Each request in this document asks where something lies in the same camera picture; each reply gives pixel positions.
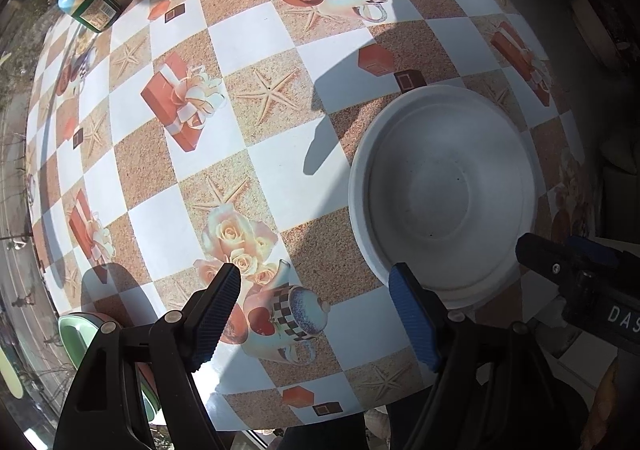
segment green bowl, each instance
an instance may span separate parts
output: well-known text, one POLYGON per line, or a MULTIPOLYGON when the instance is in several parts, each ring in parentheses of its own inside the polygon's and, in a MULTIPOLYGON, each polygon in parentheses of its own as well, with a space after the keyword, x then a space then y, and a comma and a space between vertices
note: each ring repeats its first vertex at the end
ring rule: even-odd
MULTIPOLYGON (((68 354, 71 363, 74 364, 76 369, 80 366, 86 350, 104 322, 103 319, 91 313, 71 313, 71 315, 63 315, 58 319, 60 340, 62 340, 66 354, 68 354)), ((146 419, 151 421, 160 410, 160 401, 154 387, 145 378, 144 374, 140 372, 139 376, 146 419)))

